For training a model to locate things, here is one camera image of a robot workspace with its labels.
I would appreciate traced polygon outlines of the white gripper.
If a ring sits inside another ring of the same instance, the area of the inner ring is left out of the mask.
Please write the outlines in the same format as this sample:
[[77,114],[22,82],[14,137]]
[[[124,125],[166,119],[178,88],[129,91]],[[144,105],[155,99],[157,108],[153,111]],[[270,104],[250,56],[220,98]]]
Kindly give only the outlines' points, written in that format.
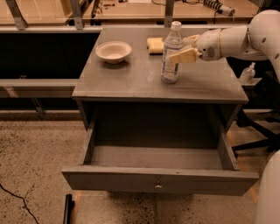
[[221,29],[206,31],[203,34],[183,38],[183,46],[190,46],[184,51],[174,53],[169,57],[172,64],[194,63],[200,56],[202,60],[219,60]]

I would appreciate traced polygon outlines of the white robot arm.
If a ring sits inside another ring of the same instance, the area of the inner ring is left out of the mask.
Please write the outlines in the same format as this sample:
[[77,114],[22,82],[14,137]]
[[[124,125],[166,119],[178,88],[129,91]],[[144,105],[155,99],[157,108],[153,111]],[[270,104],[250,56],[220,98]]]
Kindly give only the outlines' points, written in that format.
[[[248,25],[206,31],[185,39],[184,47],[170,56],[171,63],[198,59],[267,59],[280,80],[280,12],[264,10]],[[254,224],[280,224],[280,151],[267,162],[259,187]]]

